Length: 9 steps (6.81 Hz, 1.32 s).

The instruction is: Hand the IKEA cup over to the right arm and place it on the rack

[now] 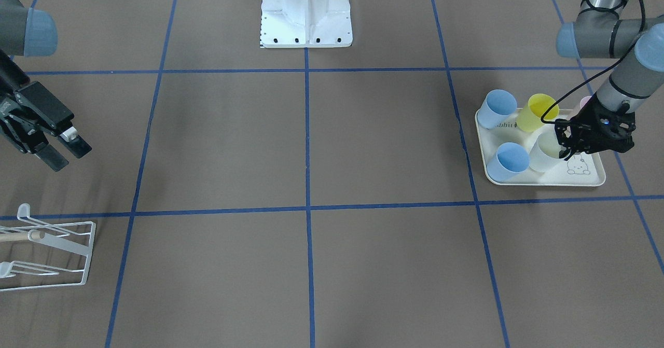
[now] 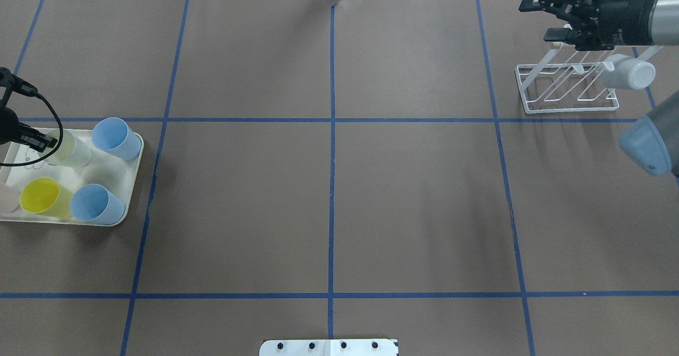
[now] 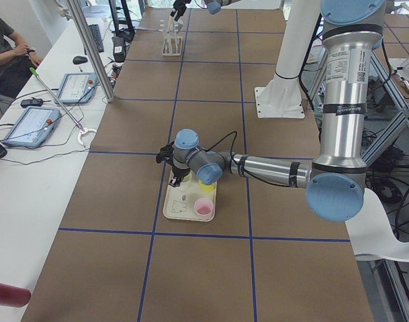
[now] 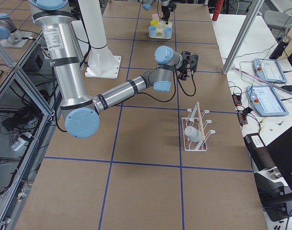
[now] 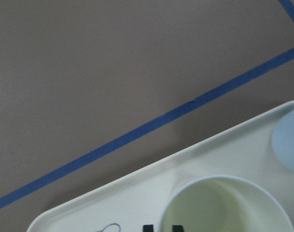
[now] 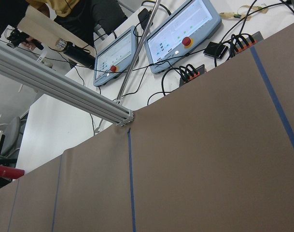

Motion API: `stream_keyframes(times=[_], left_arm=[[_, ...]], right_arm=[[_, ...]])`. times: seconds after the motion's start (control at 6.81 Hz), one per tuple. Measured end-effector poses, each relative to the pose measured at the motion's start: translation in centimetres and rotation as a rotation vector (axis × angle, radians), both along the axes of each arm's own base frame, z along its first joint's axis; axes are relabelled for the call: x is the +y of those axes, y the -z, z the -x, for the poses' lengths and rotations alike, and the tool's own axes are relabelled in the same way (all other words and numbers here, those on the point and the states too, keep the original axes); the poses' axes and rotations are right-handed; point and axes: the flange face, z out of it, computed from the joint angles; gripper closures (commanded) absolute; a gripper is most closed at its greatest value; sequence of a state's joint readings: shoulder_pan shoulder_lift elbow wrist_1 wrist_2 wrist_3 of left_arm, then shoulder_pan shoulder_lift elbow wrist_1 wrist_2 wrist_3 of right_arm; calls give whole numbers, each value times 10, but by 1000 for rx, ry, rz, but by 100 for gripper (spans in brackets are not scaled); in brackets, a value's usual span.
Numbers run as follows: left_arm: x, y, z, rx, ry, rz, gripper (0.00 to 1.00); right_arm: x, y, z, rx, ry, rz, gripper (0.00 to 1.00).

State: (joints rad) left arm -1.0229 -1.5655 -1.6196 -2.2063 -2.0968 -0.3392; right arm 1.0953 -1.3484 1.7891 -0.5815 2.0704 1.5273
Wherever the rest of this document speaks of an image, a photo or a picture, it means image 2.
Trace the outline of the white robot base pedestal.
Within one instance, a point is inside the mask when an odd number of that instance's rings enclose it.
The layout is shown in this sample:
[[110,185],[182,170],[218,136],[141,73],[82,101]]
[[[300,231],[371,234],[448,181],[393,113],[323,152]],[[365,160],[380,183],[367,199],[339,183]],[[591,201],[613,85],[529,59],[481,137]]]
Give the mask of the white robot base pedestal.
[[399,355],[398,341],[388,338],[272,340],[259,355]]

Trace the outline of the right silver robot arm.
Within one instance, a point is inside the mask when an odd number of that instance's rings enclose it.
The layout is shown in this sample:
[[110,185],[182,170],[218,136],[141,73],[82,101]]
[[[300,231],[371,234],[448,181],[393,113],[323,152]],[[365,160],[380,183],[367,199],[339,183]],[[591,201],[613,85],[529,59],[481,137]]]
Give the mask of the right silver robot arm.
[[[638,57],[613,54],[597,63],[606,89],[642,90],[657,69],[650,59],[677,46],[677,0],[522,0],[519,11],[543,11],[565,22],[545,32],[546,42],[577,51],[645,47]],[[677,92],[638,118],[618,140],[621,150],[654,177],[677,177]]]

